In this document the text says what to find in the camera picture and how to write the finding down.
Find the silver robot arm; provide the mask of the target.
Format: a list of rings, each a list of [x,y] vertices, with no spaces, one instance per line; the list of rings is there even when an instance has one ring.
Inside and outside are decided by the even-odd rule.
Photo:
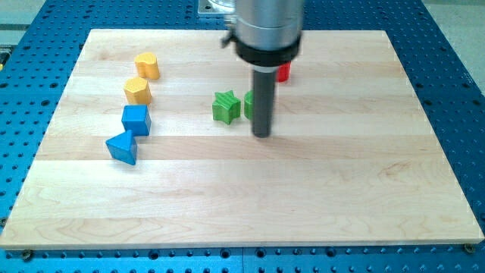
[[[221,46],[235,45],[236,54],[259,73],[273,73],[299,53],[303,0],[236,0],[225,17],[228,33]]]

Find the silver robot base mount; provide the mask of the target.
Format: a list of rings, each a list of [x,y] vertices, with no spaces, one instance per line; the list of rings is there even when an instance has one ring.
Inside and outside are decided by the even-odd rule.
[[[197,0],[196,4],[200,17],[217,17],[232,14],[236,0]]]

